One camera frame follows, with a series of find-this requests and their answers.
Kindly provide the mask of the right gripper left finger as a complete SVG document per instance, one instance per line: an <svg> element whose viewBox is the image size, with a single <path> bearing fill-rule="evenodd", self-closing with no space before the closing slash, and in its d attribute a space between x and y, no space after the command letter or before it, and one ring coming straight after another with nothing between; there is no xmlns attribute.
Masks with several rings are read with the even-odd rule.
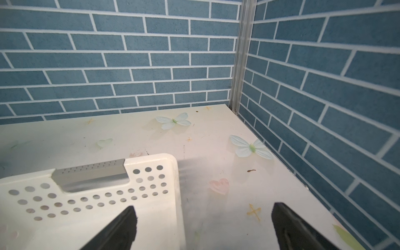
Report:
<svg viewBox="0 0 400 250"><path fill-rule="evenodd" d="M130 250L137 234L137 221L134 207L128 206L81 249Z"/></svg>

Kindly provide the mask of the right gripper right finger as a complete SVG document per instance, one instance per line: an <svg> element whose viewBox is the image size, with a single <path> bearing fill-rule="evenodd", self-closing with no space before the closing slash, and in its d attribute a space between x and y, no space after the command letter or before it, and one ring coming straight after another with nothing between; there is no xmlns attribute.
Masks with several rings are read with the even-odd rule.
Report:
<svg viewBox="0 0 400 250"><path fill-rule="evenodd" d="M271 218L281 250L338 250L284 203L274 203Z"/></svg>

